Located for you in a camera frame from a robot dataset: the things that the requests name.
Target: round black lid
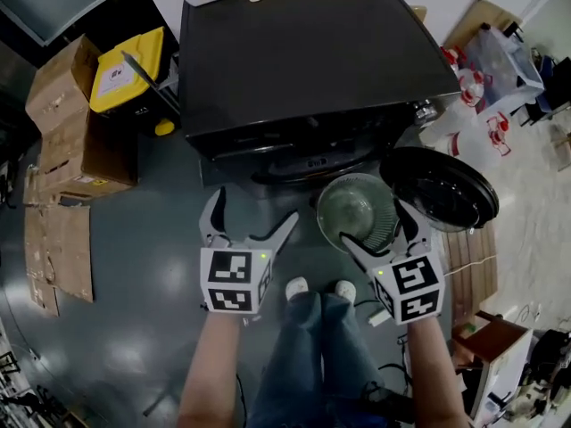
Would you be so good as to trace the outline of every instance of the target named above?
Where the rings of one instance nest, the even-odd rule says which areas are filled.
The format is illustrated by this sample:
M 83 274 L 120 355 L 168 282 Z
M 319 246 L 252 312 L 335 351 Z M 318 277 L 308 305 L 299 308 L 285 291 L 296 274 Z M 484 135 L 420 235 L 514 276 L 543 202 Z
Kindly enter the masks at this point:
M 379 172 L 396 197 L 443 231 L 482 227 L 500 210 L 498 195 L 480 173 L 432 149 L 393 149 L 382 160 Z

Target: yellow bin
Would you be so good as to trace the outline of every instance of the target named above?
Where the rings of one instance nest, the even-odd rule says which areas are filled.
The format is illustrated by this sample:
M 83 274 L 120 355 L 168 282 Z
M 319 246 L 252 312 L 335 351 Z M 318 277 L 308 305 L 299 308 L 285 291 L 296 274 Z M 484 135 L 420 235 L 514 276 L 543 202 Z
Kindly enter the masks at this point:
M 164 27 L 132 37 L 99 57 L 89 101 L 103 115 L 132 121 L 143 133 L 166 135 L 178 125 L 178 115 L 128 66 L 131 54 L 157 84 L 169 75 L 172 51 L 165 48 Z

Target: jeans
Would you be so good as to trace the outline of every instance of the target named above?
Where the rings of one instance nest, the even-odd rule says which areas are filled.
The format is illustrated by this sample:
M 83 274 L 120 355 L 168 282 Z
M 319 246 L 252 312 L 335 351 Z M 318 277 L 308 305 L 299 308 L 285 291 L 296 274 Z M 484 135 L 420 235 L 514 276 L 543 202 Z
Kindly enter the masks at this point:
M 287 303 L 285 312 L 248 427 L 334 426 L 331 397 L 359 399 L 368 383 L 382 382 L 360 336 L 355 309 L 334 294 L 304 292 Z

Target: person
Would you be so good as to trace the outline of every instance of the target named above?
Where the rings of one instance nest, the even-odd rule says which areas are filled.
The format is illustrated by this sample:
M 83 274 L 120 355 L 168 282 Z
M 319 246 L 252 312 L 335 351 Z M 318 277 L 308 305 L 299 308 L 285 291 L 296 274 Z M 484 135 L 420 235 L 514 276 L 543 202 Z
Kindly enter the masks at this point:
M 282 329 L 247 427 L 391 426 L 386 416 L 344 404 L 359 401 L 372 382 L 382 382 L 360 336 L 353 307 L 355 286 L 339 281 L 335 293 L 320 295 L 297 277 L 287 285 L 285 296 Z M 179 428 L 234 426 L 240 324 L 235 314 L 206 317 L 180 401 Z M 408 324 L 408 342 L 416 426 L 468 427 L 436 318 Z

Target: shoe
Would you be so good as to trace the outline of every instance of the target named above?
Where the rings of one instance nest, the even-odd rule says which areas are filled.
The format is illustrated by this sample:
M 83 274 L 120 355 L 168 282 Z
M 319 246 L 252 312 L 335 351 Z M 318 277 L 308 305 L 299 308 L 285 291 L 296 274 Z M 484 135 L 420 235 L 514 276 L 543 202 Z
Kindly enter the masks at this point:
M 305 277 L 296 277 L 285 286 L 285 297 L 290 301 L 298 293 L 308 292 L 310 287 L 307 285 Z
M 357 298 L 357 289 L 349 281 L 339 281 L 335 286 L 335 295 L 345 298 L 351 304 L 354 304 L 355 298 Z

